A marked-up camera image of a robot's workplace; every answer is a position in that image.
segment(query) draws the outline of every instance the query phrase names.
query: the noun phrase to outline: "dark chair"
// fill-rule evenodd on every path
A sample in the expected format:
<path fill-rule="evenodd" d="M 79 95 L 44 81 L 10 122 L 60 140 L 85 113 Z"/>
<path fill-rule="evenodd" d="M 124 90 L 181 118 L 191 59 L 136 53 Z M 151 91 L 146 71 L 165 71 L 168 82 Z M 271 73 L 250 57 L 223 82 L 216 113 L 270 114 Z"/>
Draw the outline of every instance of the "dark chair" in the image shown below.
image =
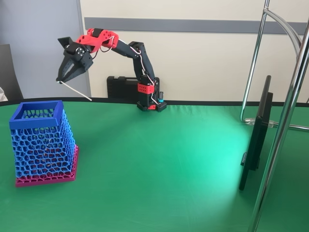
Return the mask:
<path fill-rule="evenodd" d="M 9 44 L 0 45 L 0 87 L 9 101 L 23 99 L 15 75 Z"/>

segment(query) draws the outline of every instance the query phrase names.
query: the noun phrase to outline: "white stick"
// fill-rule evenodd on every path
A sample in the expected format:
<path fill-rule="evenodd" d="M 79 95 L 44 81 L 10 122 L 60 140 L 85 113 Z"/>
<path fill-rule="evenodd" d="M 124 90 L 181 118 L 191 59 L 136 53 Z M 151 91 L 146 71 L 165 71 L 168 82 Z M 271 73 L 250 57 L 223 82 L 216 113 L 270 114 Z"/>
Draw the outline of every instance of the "white stick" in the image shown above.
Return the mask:
<path fill-rule="evenodd" d="M 64 84 L 66 87 L 72 89 L 73 91 L 77 92 L 78 94 L 82 95 L 83 97 L 87 98 L 89 101 L 92 101 L 92 99 L 90 99 L 89 97 L 87 97 L 86 95 L 80 93 L 79 91 L 73 89 L 72 87 L 68 86 L 66 83 L 63 83 L 62 81 L 59 81 L 60 83 Z"/>

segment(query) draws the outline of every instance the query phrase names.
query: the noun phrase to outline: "pink base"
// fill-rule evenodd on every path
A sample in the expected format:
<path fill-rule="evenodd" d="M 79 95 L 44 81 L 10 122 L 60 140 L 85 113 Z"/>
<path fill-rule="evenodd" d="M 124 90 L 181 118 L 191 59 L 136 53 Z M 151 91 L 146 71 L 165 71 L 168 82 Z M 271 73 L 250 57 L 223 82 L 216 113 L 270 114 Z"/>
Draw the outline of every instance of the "pink base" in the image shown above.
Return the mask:
<path fill-rule="evenodd" d="M 45 175 L 34 175 L 20 177 L 16 179 L 16 187 L 26 187 L 34 185 L 46 185 L 59 182 L 74 181 L 76 177 L 77 161 L 78 161 L 79 148 L 75 145 L 74 159 L 73 159 L 73 170 L 72 172 L 65 173 L 47 173 Z"/>

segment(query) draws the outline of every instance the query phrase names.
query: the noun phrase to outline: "black case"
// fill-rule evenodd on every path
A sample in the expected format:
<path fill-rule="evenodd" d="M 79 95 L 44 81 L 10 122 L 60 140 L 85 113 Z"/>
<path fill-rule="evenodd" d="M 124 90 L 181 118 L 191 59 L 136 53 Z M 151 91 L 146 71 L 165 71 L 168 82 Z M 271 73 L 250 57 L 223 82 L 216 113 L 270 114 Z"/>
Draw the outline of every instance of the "black case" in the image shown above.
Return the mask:
<path fill-rule="evenodd" d="M 155 79 L 158 82 L 158 89 L 160 89 L 160 79 L 158 77 Z M 108 98 L 122 99 L 132 103 L 139 101 L 138 80 L 135 77 L 109 76 L 106 81 Z"/>

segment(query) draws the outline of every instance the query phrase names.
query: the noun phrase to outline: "metal stand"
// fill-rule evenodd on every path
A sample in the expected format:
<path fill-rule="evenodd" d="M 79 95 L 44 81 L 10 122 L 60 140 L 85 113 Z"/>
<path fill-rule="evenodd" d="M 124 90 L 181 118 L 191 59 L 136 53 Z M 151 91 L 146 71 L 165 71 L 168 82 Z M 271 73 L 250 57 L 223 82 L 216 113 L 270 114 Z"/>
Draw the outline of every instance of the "metal stand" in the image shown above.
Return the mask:
<path fill-rule="evenodd" d="M 253 58 L 252 58 L 252 63 L 251 63 L 248 81 L 247 81 L 247 85 L 246 85 L 246 90 L 245 90 L 245 94 L 244 94 L 242 106 L 241 106 L 240 120 L 241 120 L 241 122 L 244 122 L 244 123 L 247 123 L 247 124 L 249 124 L 252 119 L 247 118 L 247 119 L 244 120 L 243 115 L 244 115 L 244 111 L 245 111 L 246 104 L 247 104 L 247 99 L 248 99 L 248 95 L 249 95 L 251 81 L 252 81 L 252 78 L 253 78 L 256 59 L 257 59 L 257 55 L 258 55 L 258 52 L 259 52 L 260 43 L 261 43 L 261 40 L 262 40 L 262 35 L 263 35 L 263 30 L 264 30 L 264 25 L 265 25 L 265 22 L 266 22 L 267 15 L 272 17 L 275 21 L 277 21 L 280 24 L 280 26 L 286 31 L 286 33 L 288 34 L 288 36 L 290 37 L 290 39 L 293 43 L 293 46 L 294 46 L 294 49 L 295 49 L 295 52 L 296 52 L 296 56 L 298 56 L 299 50 L 300 50 L 300 47 L 301 47 L 301 44 L 302 44 L 302 41 L 301 41 L 299 35 L 295 32 L 295 30 L 283 18 L 281 18 L 280 16 L 271 12 L 268 9 L 269 1 L 270 0 L 266 0 L 265 4 L 264 4 L 260 29 L 259 29 L 259 32 L 258 32 L 258 35 L 257 35 L 257 40 L 256 40 L 255 49 L 254 49 L 254 53 L 253 53 Z M 293 128 L 293 129 L 302 130 L 302 131 L 309 131 L 309 127 L 305 127 L 305 126 L 289 125 L 289 127 Z"/>
<path fill-rule="evenodd" d="M 263 27 L 264 27 L 264 23 L 265 23 L 265 18 L 266 18 L 266 14 L 269 14 L 269 10 L 268 10 L 268 4 L 269 4 L 269 0 L 266 0 L 265 5 L 264 5 L 264 11 L 263 11 L 263 17 L 262 17 L 262 21 L 261 21 L 261 27 L 260 27 L 260 32 L 258 35 L 258 40 L 257 40 L 257 45 L 256 45 L 256 49 L 254 51 L 254 56 L 253 56 L 253 65 L 251 66 L 251 70 L 250 70 L 250 75 L 249 75 L 249 79 L 248 79 L 248 83 L 247 84 L 247 88 L 246 88 L 246 93 L 245 93 L 245 97 L 244 97 L 244 104 L 243 104 L 243 110 L 244 110 L 244 106 L 245 106 L 245 102 L 247 100 L 248 97 L 248 92 L 249 92 L 249 87 L 250 87 L 250 83 L 251 83 L 251 79 L 252 79 L 252 74 L 253 74 L 253 70 L 254 70 L 254 66 L 255 66 L 255 61 L 256 61 L 256 56 L 257 56 L 257 52 L 258 52 L 258 47 L 261 41 L 261 36 L 262 36 L 262 31 L 263 31 Z M 283 19 L 280 19 L 280 21 L 277 21 L 280 24 L 284 23 Z M 295 34 L 295 32 L 290 31 L 290 33 L 292 33 L 292 35 L 295 38 L 296 44 L 297 42 L 297 36 Z M 306 28 L 306 32 L 303 38 L 303 42 L 300 46 L 299 50 L 296 50 L 297 53 L 297 62 L 296 62 L 296 66 L 294 69 L 294 73 L 293 73 L 293 78 L 286 96 L 286 100 L 283 106 L 283 111 L 281 113 L 281 117 L 278 123 L 278 128 L 277 128 L 277 132 L 275 135 L 275 139 L 273 141 L 271 150 L 270 150 L 270 154 L 267 160 L 267 164 L 266 164 L 266 168 L 265 168 L 265 172 L 263 175 L 263 179 L 262 179 L 262 183 L 257 195 L 257 199 L 255 202 L 255 206 L 254 206 L 254 210 L 253 210 L 253 216 L 252 216 L 252 220 L 249 224 L 249 228 L 248 228 L 248 232 L 256 232 L 257 230 L 257 226 L 259 223 L 259 219 L 262 213 L 262 209 L 263 206 L 265 204 L 265 197 L 268 193 L 268 189 L 269 189 L 269 184 L 271 182 L 271 179 L 273 177 L 274 174 L 274 170 L 276 168 L 276 164 L 278 161 L 278 157 L 279 154 L 281 152 L 282 146 L 283 146 L 283 142 L 287 133 L 287 130 L 289 127 L 292 126 L 292 128 L 296 128 L 296 129 L 301 129 L 301 130 L 308 130 L 307 127 L 301 127 L 301 126 L 294 126 L 294 125 L 290 125 L 291 122 L 291 118 L 292 118 L 292 114 L 297 102 L 297 98 L 298 98 L 298 94 L 300 92 L 301 89 L 301 85 L 303 83 L 304 77 L 305 77 L 305 73 L 307 70 L 307 66 L 308 66 L 308 62 L 309 62 L 309 21 L 307 24 L 307 28 Z"/>

